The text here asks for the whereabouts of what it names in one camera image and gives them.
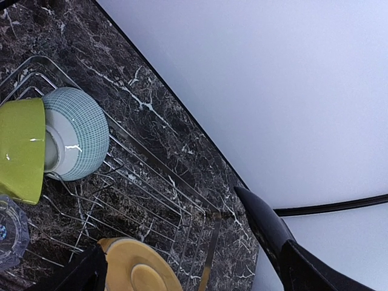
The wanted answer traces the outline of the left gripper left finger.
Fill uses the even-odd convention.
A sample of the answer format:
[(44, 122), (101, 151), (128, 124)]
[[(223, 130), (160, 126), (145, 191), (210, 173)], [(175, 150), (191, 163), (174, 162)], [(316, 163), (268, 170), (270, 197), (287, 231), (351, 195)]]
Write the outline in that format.
[(107, 267), (102, 247), (94, 244), (33, 290), (105, 290)]

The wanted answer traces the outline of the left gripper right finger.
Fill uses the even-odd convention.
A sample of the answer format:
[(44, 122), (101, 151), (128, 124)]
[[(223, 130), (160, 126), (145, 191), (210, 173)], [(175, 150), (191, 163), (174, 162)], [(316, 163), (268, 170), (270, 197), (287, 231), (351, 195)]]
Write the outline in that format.
[(242, 187), (234, 190), (284, 290), (371, 289), (337, 272), (299, 245), (283, 219), (260, 197)]

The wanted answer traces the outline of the yellow polka dot plate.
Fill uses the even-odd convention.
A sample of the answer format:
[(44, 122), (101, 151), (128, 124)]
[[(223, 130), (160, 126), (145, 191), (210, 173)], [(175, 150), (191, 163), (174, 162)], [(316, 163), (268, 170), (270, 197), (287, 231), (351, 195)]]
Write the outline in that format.
[(182, 290), (167, 262), (143, 242), (130, 238), (98, 241), (107, 261), (106, 290)]

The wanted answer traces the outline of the clear faceted glass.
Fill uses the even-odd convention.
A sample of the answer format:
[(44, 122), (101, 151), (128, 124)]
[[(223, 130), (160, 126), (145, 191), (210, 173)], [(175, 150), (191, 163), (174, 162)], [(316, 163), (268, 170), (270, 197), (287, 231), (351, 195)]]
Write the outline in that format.
[(30, 242), (25, 212), (1, 194), (1, 271), (17, 266)]

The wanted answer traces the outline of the light teal checkered bowl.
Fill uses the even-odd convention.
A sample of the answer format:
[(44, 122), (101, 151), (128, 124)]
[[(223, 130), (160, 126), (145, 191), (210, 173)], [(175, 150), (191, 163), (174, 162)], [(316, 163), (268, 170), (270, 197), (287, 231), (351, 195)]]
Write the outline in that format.
[(110, 132), (105, 114), (86, 92), (60, 87), (42, 97), (45, 110), (44, 173), (76, 181), (97, 171), (105, 160)]

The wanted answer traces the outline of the lime green bowl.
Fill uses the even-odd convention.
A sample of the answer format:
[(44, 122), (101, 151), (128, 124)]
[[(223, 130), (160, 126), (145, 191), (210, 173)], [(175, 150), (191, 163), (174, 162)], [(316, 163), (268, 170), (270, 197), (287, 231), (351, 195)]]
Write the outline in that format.
[(45, 109), (41, 98), (1, 106), (1, 192), (38, 203), (44, 176)]

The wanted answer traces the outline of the right black frame post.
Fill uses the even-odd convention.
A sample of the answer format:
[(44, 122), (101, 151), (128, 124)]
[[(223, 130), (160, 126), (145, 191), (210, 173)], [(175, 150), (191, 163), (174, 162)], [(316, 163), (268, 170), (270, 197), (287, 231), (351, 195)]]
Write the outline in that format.
[(344, 210), (359, 209), (363, 207), (385, 204), (387, 203), (387, 197), (388, 197), (388, 194), (384, 194), (384, 195), (371, 196), (368, 198), (355, 199), (355, 200), (336, 202), (336, 203), (330, 203), (330, 204), (274, 209), (274, 211), (278, 216), (282, 216), (282, 217), (315, 215), (315, 214), (339, 212)]

